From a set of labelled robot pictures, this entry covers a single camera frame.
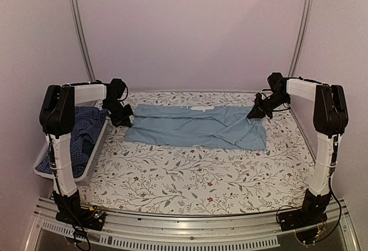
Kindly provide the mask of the light blue t-shirt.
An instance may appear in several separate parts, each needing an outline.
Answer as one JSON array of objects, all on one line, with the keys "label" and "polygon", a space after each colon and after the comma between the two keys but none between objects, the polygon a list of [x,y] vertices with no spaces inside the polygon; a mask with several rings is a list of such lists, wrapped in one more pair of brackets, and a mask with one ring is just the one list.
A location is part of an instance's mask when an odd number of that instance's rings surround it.
[{"label": "light blue t-shirt", "polygon": [[250,107],[158,106],[139,104],[127,142],[177,147],[262,151],[266,130],[259,119],[249,119]]}]

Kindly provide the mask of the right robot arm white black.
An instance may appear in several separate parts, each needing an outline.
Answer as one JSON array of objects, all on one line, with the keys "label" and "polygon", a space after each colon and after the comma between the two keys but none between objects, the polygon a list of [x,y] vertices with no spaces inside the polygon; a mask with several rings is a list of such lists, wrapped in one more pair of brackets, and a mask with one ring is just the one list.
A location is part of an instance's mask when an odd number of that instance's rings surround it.
[{"label": "right robot arm white black", "polygon": [[332,196],[332,176],[337,164],[338,148],[348,124],[348,110],[343,87],[310,79],[283,77],[272,73],[267,78],[271,95],[255,96],[249,119],[272,118],[275,109],[299,97],[314,104],[313,125],[317,132],[315,171],[309,183],[297,220],[309,226],[323,213]]}]

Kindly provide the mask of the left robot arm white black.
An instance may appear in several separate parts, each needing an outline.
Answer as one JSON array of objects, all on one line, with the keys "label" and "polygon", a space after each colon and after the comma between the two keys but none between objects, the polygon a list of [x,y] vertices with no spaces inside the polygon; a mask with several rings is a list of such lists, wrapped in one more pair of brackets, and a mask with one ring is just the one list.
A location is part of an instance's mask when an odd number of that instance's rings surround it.
[{"label": "left robot arm white black", "polygon": [[48,151],[39,171],[52,175],[58,210],[74,225],[81,224],[87,212],[81,207],[76,179],[90,169],[108,120],[116,127],[131,126],[132,108],[122,103],[127,95],[127,85],[119,78],[47,89],[39,122]]}]

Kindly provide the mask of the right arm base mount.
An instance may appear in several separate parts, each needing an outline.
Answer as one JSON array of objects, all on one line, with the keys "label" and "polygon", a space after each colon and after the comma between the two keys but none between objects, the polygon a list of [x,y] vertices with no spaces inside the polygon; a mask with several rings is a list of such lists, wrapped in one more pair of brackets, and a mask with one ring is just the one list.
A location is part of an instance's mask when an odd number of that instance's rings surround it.
[{"label": "right arm base mount", "polygon": [[290,231],[308,226],[313,226],[327,221],[327,214],[313,208],[295,208],[290,211],[276,212],[276,221],[281,227],[281,231]]}]

